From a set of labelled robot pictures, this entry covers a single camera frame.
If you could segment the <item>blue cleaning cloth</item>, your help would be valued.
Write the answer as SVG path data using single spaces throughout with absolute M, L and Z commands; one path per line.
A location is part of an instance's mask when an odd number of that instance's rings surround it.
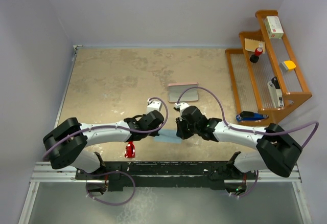
M 177 131 L 173 129 L 161 129 L 159 135 L 154 137 L 155 142 L 181 144 L 182 139 L 177 136 Z

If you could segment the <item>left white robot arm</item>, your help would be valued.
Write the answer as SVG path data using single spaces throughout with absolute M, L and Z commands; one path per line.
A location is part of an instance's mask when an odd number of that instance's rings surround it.
M 164 117 L 157 110 L 98 125 L 80 123 L 76 117 L 68 118 L 43 138 L 45 157 L 55 170 L 73 166 L 94 179 L 100 179 L 105 174 L 105 164 L 98 152 L 89 152 L 85 147 L 108 142 L 140 141 L 147 136 L 155 136 L 163 123 Z

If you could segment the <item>pink glasses case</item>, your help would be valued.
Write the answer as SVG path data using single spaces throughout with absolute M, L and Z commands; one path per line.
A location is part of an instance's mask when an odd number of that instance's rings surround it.
M 185 82 L 185 83 L 170 83 L 168 84 L 168 101 L 170 103 L 176 103 L 180 95 L 188 88 L 192 88 L 185 92 L 180 98 L 180 102 L 196 102 L 199 100 L 198 91 L 195 87 L 198 87 L 198 82 Z

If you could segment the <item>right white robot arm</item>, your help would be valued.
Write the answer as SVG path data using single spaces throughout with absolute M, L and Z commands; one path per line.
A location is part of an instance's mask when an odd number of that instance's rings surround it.
M 240 178 L 244 173 L 270 170 L 281 177 L 289 177 L 302 147 L 279 125 L 247 127 L 225 123 L 222 119 L 207 118 L 196 106 L 187 103 L 174 105 L 179 112 L 176 118 L 176 135 L 186 140 L 198 135 L 206 141 L 230 142 L 253 149 L 253 152 L 236 152 L 229 161 L 227 173 Z

